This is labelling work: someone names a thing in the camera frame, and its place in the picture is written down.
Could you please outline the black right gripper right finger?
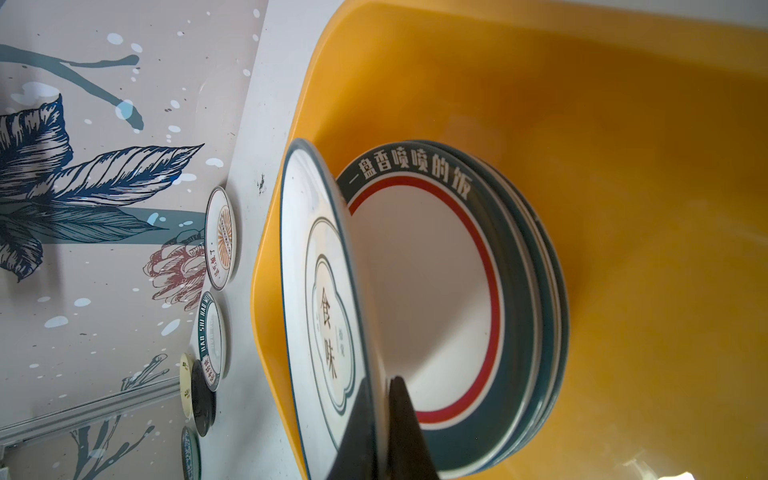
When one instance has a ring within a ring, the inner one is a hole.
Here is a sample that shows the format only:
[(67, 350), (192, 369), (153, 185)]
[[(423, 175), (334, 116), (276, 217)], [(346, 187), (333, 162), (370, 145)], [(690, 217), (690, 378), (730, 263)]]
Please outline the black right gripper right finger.
[(390, 381), (388, 403), (390, 479), (438, 480), (406, 383), (400, 376)]

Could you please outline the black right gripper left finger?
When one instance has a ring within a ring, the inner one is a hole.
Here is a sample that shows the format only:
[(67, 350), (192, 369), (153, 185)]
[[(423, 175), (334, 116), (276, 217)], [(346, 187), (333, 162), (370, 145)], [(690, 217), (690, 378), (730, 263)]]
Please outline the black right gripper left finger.
[(368, 383), (361, 383), (328, 480), (377, 478), (375, 410)]

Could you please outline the green rim red ring plate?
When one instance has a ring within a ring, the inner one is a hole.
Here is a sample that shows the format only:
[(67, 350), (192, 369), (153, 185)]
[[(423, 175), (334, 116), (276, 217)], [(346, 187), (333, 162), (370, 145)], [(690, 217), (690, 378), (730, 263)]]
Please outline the green rim red ring plate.
[(437, 473), (488, 468), (530, 404), (539, 292), (489, 180), (421, 141), (375, 147), (338, 184), (376, 307), (386, 372), (406, 383)]

